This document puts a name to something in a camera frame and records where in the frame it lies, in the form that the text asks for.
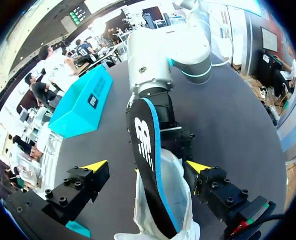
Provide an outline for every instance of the dark gray table surface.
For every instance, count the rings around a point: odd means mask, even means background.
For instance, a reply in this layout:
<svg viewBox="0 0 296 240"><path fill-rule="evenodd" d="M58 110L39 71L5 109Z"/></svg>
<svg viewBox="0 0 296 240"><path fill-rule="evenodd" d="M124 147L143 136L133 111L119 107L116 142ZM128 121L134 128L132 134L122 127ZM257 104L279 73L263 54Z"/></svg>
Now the dark gray table surface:
<svg viewBox="0 0 296 240"><path fill-rule="evenodd" d="M212 57L213 62L220 62ZM276 130L251 89L227 65L214 68L203 85L189 83L176 68L171 71L176 120L196 135L194 161L224 168L235 185L249 190L249 200L262 195L277 204L275 213L283 212L285 158ZM77 218L97 240L139 232L133 222L136 173L125 119L130 97L127 62L112 67L109 73L114 82L99 129L63 141L55 181L56 186L60 184L73 166L108 160L110 179L94 204L87 204ZM194 197L193 218L200 224L204 240L219 239L225 229ZM262 232L272 224L265 224Z"/></svg>

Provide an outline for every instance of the bolt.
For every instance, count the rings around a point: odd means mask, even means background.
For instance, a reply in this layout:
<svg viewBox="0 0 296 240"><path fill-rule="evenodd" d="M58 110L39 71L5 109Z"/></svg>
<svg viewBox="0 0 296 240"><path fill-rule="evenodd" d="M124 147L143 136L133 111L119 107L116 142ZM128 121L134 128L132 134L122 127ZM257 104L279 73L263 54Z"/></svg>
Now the bolt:
<svg viewBox="0 0 296 240"><path fill-rule="evenodd" d="M68 186L70 184L70 180L69 179L63 179L63 184L64 186Z"/></svg>
<svg viewBox="0 0 296 240"><path fill-rule="evenodd" d="M215 189L216 187L218 187L218 183L214 181L214 182L211 184L211 188L212 188L212 189Z"/></svg>
<svg viewBox="0 0 296 240"><path fill-rule="evenodd" d="M77 181L77 182L74 184L74 186L76 187L76 189L80 189L80 188L82 187L82 184L81 184L79 181Z"/></svg>
<svg viewBox="0 0 296 240"><path fill-rule="evenodd" d="M228 197L226 200L226 203L228 206L231 206L233 204L233 198L232 197Z"/></svg>
<svg viewBox="0 0 296 240"><path fill-rule="evenodd" d="M46 190L46 197L47 198L52 198L53 197L53 192L50 189Z"/></svg>
<svg viewBox="0 0 296 240"><path fill-rule="evenodd" d="M247 196L248 195L248 190L247 189L241 190L241 195Z"/></svg>
<svg viewBox="0 0 296 240"><path fill-rule="evenodd" d="M65 196L61 196L61 197L59 198L59 203L60 203L61 206L64 207L65 205L68 204L68 200L66 199Z"/></svg>
<svg viewBox="0 0 296 240"><path fill-rule="evenodd" d="M225 178L225 179L223 180L223 182L224 182L225 185L228 185L228 184L230 183L230 180L227 179L227 178Z"/></svg>

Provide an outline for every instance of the man in white shirt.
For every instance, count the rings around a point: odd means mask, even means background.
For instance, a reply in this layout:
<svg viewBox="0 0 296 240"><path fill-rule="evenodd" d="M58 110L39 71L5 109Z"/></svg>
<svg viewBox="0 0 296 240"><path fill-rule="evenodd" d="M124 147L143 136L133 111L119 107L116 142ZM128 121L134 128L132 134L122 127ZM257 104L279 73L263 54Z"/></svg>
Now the man in white shirt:
<svg viewBox="0 0 296 240"><path fill-rule="evenodd" d="M44 45L39 52L39 59L45 60L44 69L49 79L67 92L70 86L79 79L74 60L60 53L54 53L52 47Z"/></svg>
<svg viewBox="0 0 296 240"><path fill-rule="evenodd" d="M296 59L294 58L294 53L291 47L288 47L288 54L293 58L292 60L292 65L289 66L286 64L283 60L281 60L279 57L276 56L276 59L281 62L282 66L286 69L286 74L284 74L285 71L280 71L282 76L286 80L292 80L294 81L296 78Z"/></svg>
<svg viewBox="0 0 296 240"><path fill-rule="evenodd" d="M282 94L282 91L287 88L287 91L293 93L295 80L296 80L296 60L292 48L288 47L288 54L293 58L292 65L289 66L278 56L275 58L282 64L286 71L275 70L273 73L273 87L276 97Z"/></svg>

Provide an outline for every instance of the shoe insole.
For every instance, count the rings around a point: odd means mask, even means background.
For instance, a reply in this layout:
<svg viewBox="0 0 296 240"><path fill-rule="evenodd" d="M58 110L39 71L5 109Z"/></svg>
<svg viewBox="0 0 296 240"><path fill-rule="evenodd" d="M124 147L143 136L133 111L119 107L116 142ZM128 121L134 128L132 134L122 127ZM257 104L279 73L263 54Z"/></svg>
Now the shoe insole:
<svg viewBox="0 0 296 240"><path fill-rule="evenodd" d="M129 112L129 131L151 215L158 229L170 239L180 230L162 187L160 128L150 100L141 98L133 103Z"/></svg>

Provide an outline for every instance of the sticker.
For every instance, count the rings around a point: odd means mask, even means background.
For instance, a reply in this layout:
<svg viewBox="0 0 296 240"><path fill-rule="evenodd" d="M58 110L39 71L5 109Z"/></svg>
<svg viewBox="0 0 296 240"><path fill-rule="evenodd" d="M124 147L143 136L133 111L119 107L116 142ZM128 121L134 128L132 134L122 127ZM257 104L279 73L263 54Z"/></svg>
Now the sticker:
<svg viewBox="0 0 296 240"><path fill-rule="evenodd" d="M88 103L89 103L94 109L97 108L98 101L99 101L99 100L97 100L97 98L96 98L93 94L90 94L89 99L88 99Z"/></svg>
<svg viewBox="0 0 296 240"><path fill-rule="evenodd" d="M262 58L266 63L269 63L269 57L266 55L266 54L264 54L263 55L263 58Z"/></svg>

